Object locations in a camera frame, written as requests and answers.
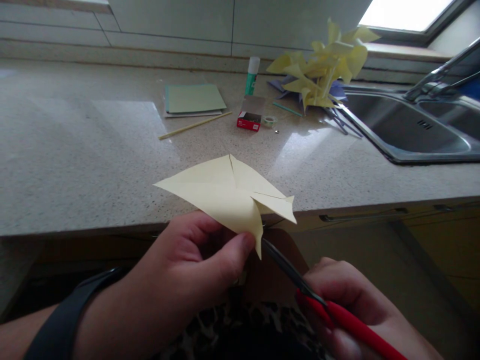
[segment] stack of paper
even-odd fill
[[[165,87],[165,116],[220,115],[227,106],[214,84],[168,85]]]

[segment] stainless steel sink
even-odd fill
[[[448,127],[480,141],[480,112],[451,102],[421,102],[420,107]]]
[[[343,115],[396,164],[480,161],[475,102],[410,103],[402,92],[347,88]]]

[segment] green straw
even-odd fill
[[[288,107],[286,107],[286,106],[280,105],[280,104],[277,103],[277,102],[274,102],[273,105],[275,105],[276,107],[279,107],[280,109],[287,110],[288,112],[291,112],[292,114],[295,114],[295,115],[297,115],[297,116],[299,116],[299,117],[302,117],[302,114],[301,114],[301,113],[296,112],[296,111],[294,111],[294,110],[292,110],[291,108],[288,108]]]

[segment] paper clip box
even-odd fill
[[[240,114],[238,114],[238,119],[236,120],[236,126],[257,132],[260,129],[264,109],[264,97],[245,95],[241,104]]]

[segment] black wristband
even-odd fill
[[[85,305],[96,292],[117,282],[127,272],[116,267],[82,281],[45,321],[24,359],[70,359]]]

